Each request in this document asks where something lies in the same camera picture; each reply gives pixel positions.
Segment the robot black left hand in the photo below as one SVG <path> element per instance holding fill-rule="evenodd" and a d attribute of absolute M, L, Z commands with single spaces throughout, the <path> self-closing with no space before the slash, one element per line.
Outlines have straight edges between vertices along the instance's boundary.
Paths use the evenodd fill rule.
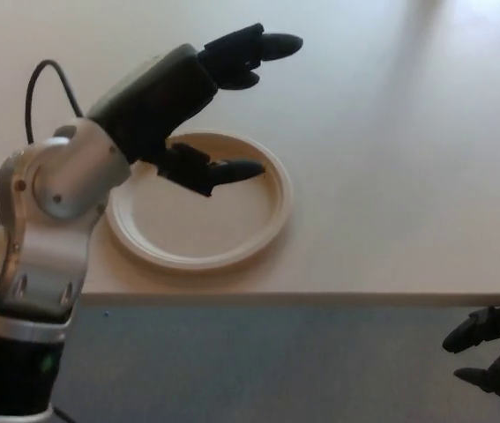
<path fill-rule="evenodd" d="M 250 159 L 214 161 L 184 142 L 168 145 L 169 136 L 219 90 L 251 88 L 259 81 L 254 70 L 261 63 L 291 56 L 302 45 L 301 37 L 268 33 L 261 24 L 224 35 L 200 50 L 183 44 L 115 86 L 86 117 L 107 132 L 129 163 L 152 164 L 159 176 L 209 197 L 219 185 L 263 174 L 264 165 Z"/>

